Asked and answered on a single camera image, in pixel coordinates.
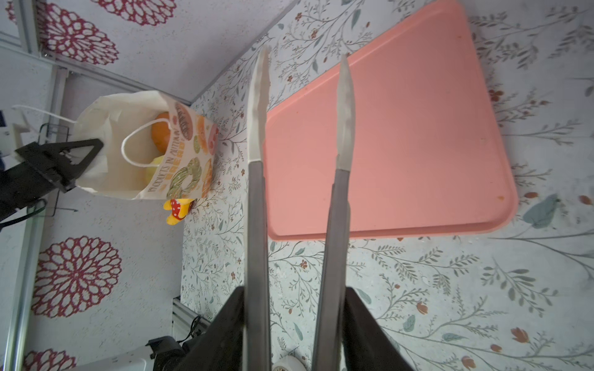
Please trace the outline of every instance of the cable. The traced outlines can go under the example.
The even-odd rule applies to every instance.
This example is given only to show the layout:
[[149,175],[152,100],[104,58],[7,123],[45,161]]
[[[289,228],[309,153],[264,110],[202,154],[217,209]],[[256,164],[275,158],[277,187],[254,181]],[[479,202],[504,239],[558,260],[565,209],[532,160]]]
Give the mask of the cable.
[[23,221],[23,220],[27,220],[27,219],[29,219],[30,217],[32,217],[32,216],[35,216],[35,215],[37,215],[37,214],[41,213],[43,210],[45,210],[45,206],[47,206],[48,202],[47,202],[47,201],[46,201],[44,198],[40,198],[40,199],[38,199],[37,201],[38,201],[38,202],[39,202],[39,201],[41,201],[41,202],[42,202],[42,204],[43,204],[43,206],[41,206],[39,209],[37,209],[37,210],[33,211],[32,213],[28,213],[27,215],[23,215],[23,216],[22,216],[22,217],[20,217],[20,218],[16,218],[16,219],[12,219],[12,220],[9,220],[9,221],[5,221],[4,223],[0,223],[0,231],[1,231],[1,230],[2,230],[4,227],[8,227],[8,226],[11,226],[11,225],[13,225],[13,224],[17,224],[17,223],[19,223],[19,222],[21,222],[21,221]]
[[184,341],[186,341],[187,339],[189,339],[190,336],[192,336],[192,331],[194,331],[195,327],[198,325],[198,321],[200,321],[200,316],[196,316],[194,317],[194,319],[192,320],[192,324],[189,326],[189,333],[188,336],[186,336],[185,339],[183,340],[177,340],[178,343],[183,343]]

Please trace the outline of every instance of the pink tray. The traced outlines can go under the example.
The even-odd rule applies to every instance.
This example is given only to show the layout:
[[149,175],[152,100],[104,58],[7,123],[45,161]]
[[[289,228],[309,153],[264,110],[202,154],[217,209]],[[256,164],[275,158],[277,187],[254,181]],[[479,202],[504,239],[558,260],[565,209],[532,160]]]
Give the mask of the pink tray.
[[[485,233],[517,194],[485,80],[455,0],[438,0],[350,56],[353,238]],[[336,166],[339,66],[268,113],[273,240],[324,239]]]

